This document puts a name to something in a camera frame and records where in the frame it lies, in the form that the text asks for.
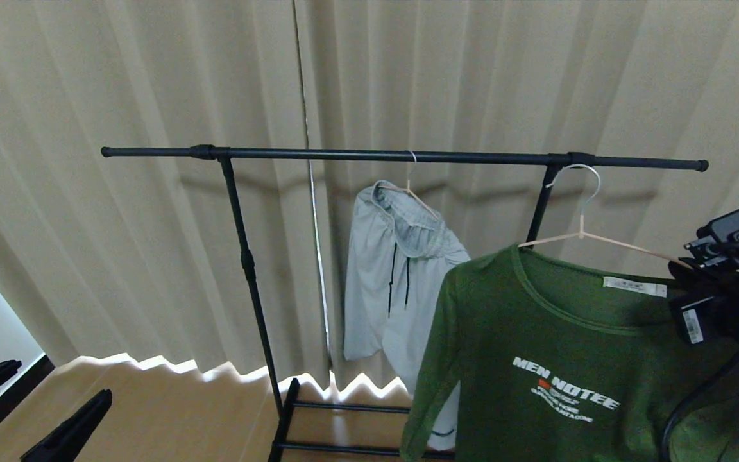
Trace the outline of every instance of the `barcode label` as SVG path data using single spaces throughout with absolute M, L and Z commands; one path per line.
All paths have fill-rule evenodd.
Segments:
M 695 310 L 683 312 L 683 321 L 686 322 L 686 333 L 689 334 L 689 342 L 692 342 L 692 345 L 702 342 L 703 331 L 701 331 L 701 322 L 698 321 Z
M 622 280 L 612 276 L 604 276 L 604 287 L 613 289 L 629 290 L 630 292 L 645 293 L 646 295 L 662 296 L 666 298 L 667 289 L 665 284 L 652 284 L 637 282 L 633 280 Z

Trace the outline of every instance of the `green shirt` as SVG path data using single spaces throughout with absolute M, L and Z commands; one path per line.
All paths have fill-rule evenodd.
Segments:
M 665 284 L 667 297 L 604 287 L 604 276 Z M 455 459 L 658 459 L 669 413 L 737 344 L 675 333 L 674 281 L 615 275 L 511 246 L 444 278 L 402 456 L 417 460 L 461 381 Z M 739 366 L 672 433 L 673 462 L 739 461 Z

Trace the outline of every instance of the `clothes rack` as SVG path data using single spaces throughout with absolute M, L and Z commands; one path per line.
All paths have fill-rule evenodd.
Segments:
M 287 398 L 282 402 L 281 391 L 278 389 L 273 353 L 269 344 L 267 325 L 264 322 L 264 311 L 261 306 L 258 284 L 255 278 L 255 259 L 247 243 L 244 218 L 241 214 L 241 204 L 235 188 L 235 173 L 232 169 L 233 158 L 295 158 L 295 160 L 374 160 L 386 162 L 411 162 L 412 154 L 409 150 L 292 150 L 292 149 L 258 149 L 258 148 L 230 148 L 217 147 L 211 144 L 199 144 L 190 148 L 111 148 L 103 147 L 105 157 L 194 157 L 200 160 L 217 160 L 222 167 L 226 190 L 230 197 L 230 205 L 235 220 L 235 231 L 238 234 L 241 247 L 241 267 L 244 270 L 247 284 L 250 289 L 255 321 L 258 324 L 261 346 L 264 349 L 264 360 L 267 363 L 270 385 L 273 389 L 273 398 L 278 410 L 278 427 L 269 455 L 269 462 L 279 462 L 285 449 L 311 450 L 325 452 L 339 452 L 352 454 L 372 454 L 373 456 L 399 456 L 399 451 L 386 447 L 367 447 L 366 445 L 331 445 L 300 441 L 287 441 L 287 433 L 293 420 L 293 410 L 296 407 L 313 407 L 314 409 L 337 409 L 348 411 L 364 411 L 379 413 L 408 413 L 408 407 L 398 406 L 358 406 L 357 404 L 331 404 L 314 401 L 298 400 L 300 383 L 293 378 L 287 391 Z M 602 157 L 583 152 L 569 152 L 567 154 L 499 154 L 499 153 L 469 153 L 469 152 L 442 152 L 416 151 L 418 162 L 449 163 L 449 164 L 511 164 L 512 166 L 546 166 L 543 183 L 541 185 L 529 233 L 526 240 L 537 239 L 540 223 L 552 193 L 550 184 L 557 172 L 571 164 L 586 164 L 586 166 L 603 167 L 642 167 L 643 169 L 672 169 L 696 170 L 704 172 L 709 167 L 706 160 L 672 160 L 672 158 L 627 158 Z M 452 452 L 428 451 L 427 459 L 454 459 Z

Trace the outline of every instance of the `hanger hook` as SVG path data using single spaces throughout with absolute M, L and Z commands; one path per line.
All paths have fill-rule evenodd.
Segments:
M 545 187 L 552 187 L 552 186 L 554 186 L 555 182 L 557 181 L 557 177 L 560 176 L 560 174 L 561 174 L 561 172 L 563 172 L 563 170 L 575 169 L 576 167 L 582 167 L 583 169 L 589 169 L 592 173 L 595 174 L 595 179 L 598 180 L 598 187 L 595 188 L 595 192 L 592 193 L 591 196 L 589 196 L 589 199 L 586 199 L 586 201 L 584 201 L 583 205 L 581 205 L 581 216 L 583 216 L 584 210 L 586 210 L 586 206 L 589 205 L 589 202 L 592 202 L 592 199 L 595 199 L 595 196 L 597 196 L 598 193 L 600 193 L 600 173 L 598 173 L 598 171 L 595 170 L 594 167 L 587 166 L 586 164 L 572 164 L 571 166 L 563 167 L 562 169 L 560 169 L 556 173 L 555 178 L 552 178 L 552 181 L 549 182 L 549 184 L 546 185 Z
M 417 164 L 418 164 L 418 158 L 416 157 L 416 153 L 412 152 L 411 150 L 407 150 L 407 152 L 412 155 L 412 160 L 414 161 L 414 163 L 416 163 L 416 166 L 417 166 Z M 412 172 L 414 172 L 414 170 L 416 170 L 416 166 L 413 166 L 412 167 L 412 170 L 410 170 L 409 168 L 407 168 L 407 189 L 410 190 L 410 191 L 411 191 L 411 188 L 410 188 L 410 177 L 412 176 Z

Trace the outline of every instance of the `beige curtain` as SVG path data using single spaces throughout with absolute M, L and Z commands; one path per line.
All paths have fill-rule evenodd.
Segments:
M 706 173 L 599 169 L 587 227 L 672 255 L 739 207 L 739 2 L 299 3 L 310 139 L 351 149 L 706 158 Z M 419 164 L 413 185 L 472 257 L 525 239 L 542 167 Z M 393 374 L 382 354 L 345 362 L 343 274 L 355 194 L 401 164 L 316 166 L 332 360 L 338 383 Z M 585 172 L 555 187 L 542 237 L 577 230 Z M 667 274 L 604 243 L 539 251 L 588 266 Z
M 220 166 L 305 143 L 293 6 L 0 3 L 0 289 L 54 363 L 264 365 Z M 306 161 L 235 162 L 279 374 L 326 386 Z
M 107 146 L 585 151 L 706 158 L 707 173 L 601 169 L 587 226 L 672 255 L 739 207 L 736 2 L 0 4 L 0 289 L 56 362 L 127 351 L 263 364 L 216 163 Z M 352 201 L 396 164 L 237 161 L 279 375 L 346 363 Z M 542 167 L 420 164 L 414 186 L 472 257 L 524 239 Z M 562 176 L 541 236 L 572 230 L 593 180 Z M 540 251 L 662 275 L 602 243 Z M 326 302 L 329 351 L 322 305 Z

